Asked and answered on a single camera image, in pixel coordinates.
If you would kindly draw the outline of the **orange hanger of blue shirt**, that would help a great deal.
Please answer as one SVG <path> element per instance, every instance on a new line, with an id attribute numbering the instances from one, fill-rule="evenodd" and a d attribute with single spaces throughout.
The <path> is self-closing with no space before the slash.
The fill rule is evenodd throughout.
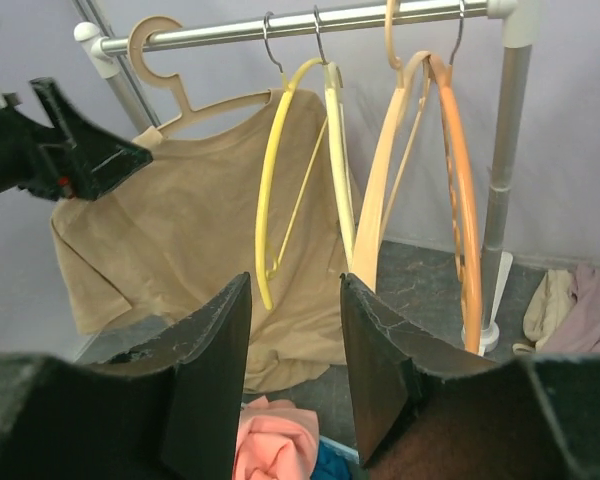
<path id="1" fill-rule="evenodd" d="M 438 87 L 441 110 L 455 265 L 461 283 L 464 348 L 477 354 L 480 350 L 483 312 L 477 211 L 466 136 L 452 89 L 453 64 L 463 36 L 466 3 L 459 1 L 457 6 L 459 28 L 449 61 L 444 62 L 439 56 L 432 54 L 428 63 Z"/>

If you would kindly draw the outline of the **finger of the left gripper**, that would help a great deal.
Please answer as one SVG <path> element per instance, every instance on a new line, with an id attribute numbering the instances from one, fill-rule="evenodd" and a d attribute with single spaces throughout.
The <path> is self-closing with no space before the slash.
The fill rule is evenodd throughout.
<path id="1" fill-rule="evenodd" d="M 144 147 L 84 117 L 49 77 L 30 82 L 52 126 L 38 131 L 43 171 L 63 198 L 95 201 L 149 165 Z"/>

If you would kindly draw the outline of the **pink t shirt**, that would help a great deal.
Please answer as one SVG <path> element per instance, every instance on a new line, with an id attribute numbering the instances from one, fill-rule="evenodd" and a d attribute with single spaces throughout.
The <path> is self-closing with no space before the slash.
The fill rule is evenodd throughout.
<path id="1" fill-rule="evenodd" d="M 261 396 L 240 412 L 234 479 L 308 479 L 318 456 L 317 413 Z"/>

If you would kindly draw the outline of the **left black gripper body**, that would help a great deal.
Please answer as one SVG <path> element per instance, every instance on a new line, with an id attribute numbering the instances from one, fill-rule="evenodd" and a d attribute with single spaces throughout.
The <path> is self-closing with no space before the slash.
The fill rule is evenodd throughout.
<path id="1" fill-rule="evenodd" d="M 75 190 L 69 176 L 70 145 L 66 142 L 24 141 L 20 149 L 26 172 L 16 188 L 50 201 L 72 199 Z"/>

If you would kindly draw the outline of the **white hanger of grey shirt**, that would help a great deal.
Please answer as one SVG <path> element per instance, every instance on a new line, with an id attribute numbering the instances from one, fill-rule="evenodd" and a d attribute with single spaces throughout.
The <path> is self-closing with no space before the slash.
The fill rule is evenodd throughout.
<path id="1" fill-rule="evenodd" d="M 328 61 L 324 54 L 321 37 L 321 18 L 317 6 L 313 7 L 313 17 L 316 40 L 324 72 L 324 97 L 328 122 L 328 143 L 333 187 L 347 267 L 350 268 L 353 263 L 355 219 L 345 138 L 344 105 L 341 99 L 343 83 L 338 65 L 335 62 Z"/>

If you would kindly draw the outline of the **blue t shirt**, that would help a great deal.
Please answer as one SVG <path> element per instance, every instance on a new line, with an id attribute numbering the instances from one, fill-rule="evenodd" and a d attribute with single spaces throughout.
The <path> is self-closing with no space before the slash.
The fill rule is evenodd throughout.
<path id="1" fill-rule="evenodd" d="M 311 480 L 351 480 L 347 461 L 323 443 L 319 444 Z"/>

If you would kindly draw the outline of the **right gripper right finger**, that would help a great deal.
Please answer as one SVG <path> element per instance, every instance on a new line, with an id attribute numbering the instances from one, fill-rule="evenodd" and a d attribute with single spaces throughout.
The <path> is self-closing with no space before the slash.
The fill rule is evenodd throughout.
<path id="1" fill-rule="evenodd" d="M 504 363 L 407 323 L 360 279 L 340 287 L 360 465 L 374 479 L 600 479 L 600 354 Z"/>

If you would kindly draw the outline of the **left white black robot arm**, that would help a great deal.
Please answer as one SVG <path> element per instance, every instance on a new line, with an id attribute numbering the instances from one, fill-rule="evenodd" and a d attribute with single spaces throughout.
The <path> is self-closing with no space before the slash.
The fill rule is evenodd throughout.
<path id="1" fill-rule="evenodd" d="M 0 194 L 18 188 L 53 202 L 95 201 L 152 162 L 148 149 L 84 117 L 55 79 L 29 84 L 51 124 L 21 113 L 15 93 L 0 96 Z"/>

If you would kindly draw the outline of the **beige plastic hanger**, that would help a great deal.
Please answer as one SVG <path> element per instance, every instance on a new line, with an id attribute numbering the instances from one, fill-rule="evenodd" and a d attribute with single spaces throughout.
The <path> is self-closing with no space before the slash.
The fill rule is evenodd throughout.
<path id="1" fill-rule="evenodd" d="M 397 7 L 396 1 L 387 1 L 384 19 L 385 48 L 389 65 L 396 72 L 396 87 L 376 145 L 350 266 L 350 272 L 356 275 L 371 291 L 376 290 L 381 243 L 431 88 L 430 68 L 427 64 L 430 55 L 428 51 L 415 53 L 406 63 L 395 53 L 393 21 Z M 407 113 L 417 73 L 422 74 L 422 93 L 418 99 L 418 109 L 393 185 L 388 187 L 394 141 Z"/>

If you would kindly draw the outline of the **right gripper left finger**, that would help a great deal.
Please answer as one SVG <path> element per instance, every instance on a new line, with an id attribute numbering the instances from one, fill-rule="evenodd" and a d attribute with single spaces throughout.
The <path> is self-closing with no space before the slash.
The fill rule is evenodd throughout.
<path id="1" fill-rule="evenodd" d="M 0 354 L 0 479 L 228 479 L 251 281 L 103 363 Z"/>

